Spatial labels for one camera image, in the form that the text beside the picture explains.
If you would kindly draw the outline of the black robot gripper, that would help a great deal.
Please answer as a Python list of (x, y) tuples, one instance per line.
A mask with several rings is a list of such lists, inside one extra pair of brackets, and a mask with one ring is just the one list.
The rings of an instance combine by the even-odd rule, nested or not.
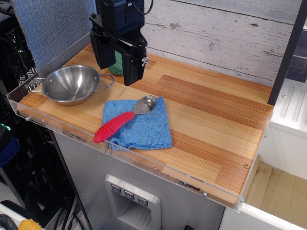
[(118, 35), (102, 27), (99, 14), (93, 13), (89, 19), (93, 24), (90, 32), (91, 44), (100, 69), (108, 68), (116, 63), (115, 52), (117, 51), (122, 55), (125, 86), (141, 80), (148, 57), (147, 41), (140, 29), (131, 29)]

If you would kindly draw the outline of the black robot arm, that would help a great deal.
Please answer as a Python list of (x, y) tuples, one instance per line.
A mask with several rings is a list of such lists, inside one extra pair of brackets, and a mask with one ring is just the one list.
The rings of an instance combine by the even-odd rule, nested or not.
[(116, 62), (116, 52), (122, 56), (124, 84), (130, 86), (143, 78), (148, 63), (147, 41), (141, 34), (145, 23), (142, 0), (98, 0), (97, 13), (92, 13), (91, 44), (101, 69)]

